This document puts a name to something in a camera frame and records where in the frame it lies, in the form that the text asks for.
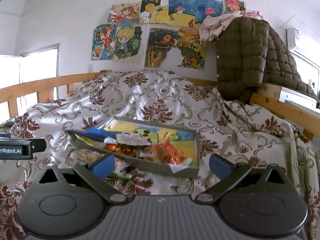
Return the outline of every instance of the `drawing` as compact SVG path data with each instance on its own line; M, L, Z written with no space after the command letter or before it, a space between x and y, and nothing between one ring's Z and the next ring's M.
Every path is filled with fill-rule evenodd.
M169 0L169 20L167 24L175 26L195 26L197 4L196 0Z
M168 21L169 0L142 0L140 23L162 23Z
M199 30L181 28L178 32L178 48L183 56L179 67L204 69L205 48L200 44Z
M145 66L159 67L167 52L177 46L178 32L161 28L151 28Z
M141 27L120 26L116 33L114 62L138 63L141 44Z
M196 0L197 12L196 12L196 24L201 24L203 20L210 15L211 17L217 17L222 15L222 2L216 0Z
M116 26L103 24L93 31L91 60L112 60Z
M223 13L245 11L245 2L239 0L223 0Z
M134 24L140 20L141 2L114 4L110 8L108 22L113 24Z

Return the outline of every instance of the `shallow box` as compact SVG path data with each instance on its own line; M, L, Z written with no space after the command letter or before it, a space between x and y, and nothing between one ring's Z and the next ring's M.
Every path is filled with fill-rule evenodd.
M97 125L96 128L99 129L104 126L108 126L111 122L117 122L117 121L119 121L121 123L122 122L129 123L129 126L132 127L131 130L136 128L135 132L138 130L139 133L149 131L148 134L152 133L154 135L155 132L153 132L153 131L156 131L158 129L158 132L157 132L158 138L160 137L159 132L163 132L164 130L166 130L170 134L170 132L175 130L176 134L173 134L172 138L175 138L176 141L173 141L172 144L173 145L174 145L174 143L181 144L182 146L192 145L193 154L194 154L193 160L198 163L198 166L197 167L187 166L183 170L180 170L180 171L174 173L168 164L156 163L153 161L143 160L143 159L139 159L136 157L129 157L126 155L112 153L112 152L109 152L104 149L92 147L82 141L79 141L74 134L70 134L71 141L77 149L89 149L89 150L94 150L94 151L102 153L102 154L112 153L115 157L119 158L120 160L123 160L126 163L128 163L129 165L136 167L138 169L141 169L143 171L147 171L147 172L151 172L151 173L155 173L155 174L160 174L160 175L164 175L164 176L187 177L187 178L194 178L194 179L198 176L200 151L199 151L198 134L197 134L196 130L181 128L181 127L177 127L177 126L173 126L173 125L165 125L165 124L159 124L159 123L133 120L133 119L125 118L125 117L111 117L111 118L107 119L105 122L103 122L103 124ZM190 133L193 135L192 140L185 140L185 141L181 140L181 139L188 139L188 138L183 138L183 134L187 134L188 136L190 136Z

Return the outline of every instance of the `open cardboard box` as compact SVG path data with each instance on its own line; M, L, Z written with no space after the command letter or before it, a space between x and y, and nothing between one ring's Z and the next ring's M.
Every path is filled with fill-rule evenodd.
M193 134L193 153L194 153L194 161L198 163L198 166L187 166L183 170L180 170L176 173L172 171L170 166L166 163L156 163L153 161L148 161L148 160L143 160L139 159L136 157L129 157L126 155L121 155L113 152L109 152L104 149L99 149L93 146L90 146L80 140L77 139L77 137L74 134L70 134L71 136L71 141L73 145L77 149L88 149L88 150L93 150L102 154L110 154L112 153L115 157L119 158L120 160L125 161L129 165L136 167L138 169L141 169L143 171L155 173L155 174L160 174L164 176L174 176L174 177L187 177L187 178L196 178L198 176L199 172L199 161L200 161L200 150L199 150L199 140L198 140L198 134L196 130L191 130L191 129L186 129L186 128L181 128L173 125L164 125L164 124L159 124L159 123L152 123L152 122L145 122L145 121L139 121L139 120L133 120L125 117L111 117L107 119L103 124L97 125L96 128L100 129L103 127L105 124L110 123L113 120L118 120L120 122L129 122L133 126L138 126L138 127L154 127L154 128L160 128L160 129L168 129L168 130L177 130L177 131L184 131L184 132L189 132Z

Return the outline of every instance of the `yellow hair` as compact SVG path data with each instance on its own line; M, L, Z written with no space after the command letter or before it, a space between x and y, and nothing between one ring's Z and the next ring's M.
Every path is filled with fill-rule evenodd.
M120 29L117 32L117 37L128 37L129 39L131 39L133 37L134 34L134 29Z

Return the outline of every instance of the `floral bedspread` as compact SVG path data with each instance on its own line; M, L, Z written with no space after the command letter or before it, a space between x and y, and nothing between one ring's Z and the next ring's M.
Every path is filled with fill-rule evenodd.
M31 161L0 162L0 239L24 235L17 204L33 178L48 163L77 163L66 129L86 129L110 116L160 122L197 130L201 147L197 179L164 177L132 169L133 181L109 180L126 194L191 194L219 180L209 156L263 168L277 163L304 197L308 236L315 239L319 213L319 157L302 133L265 108L224 101L215 87L197 87L173 72L110 72L87 81L65 99L37 104L2 125L14 138L45 138L47 149Z

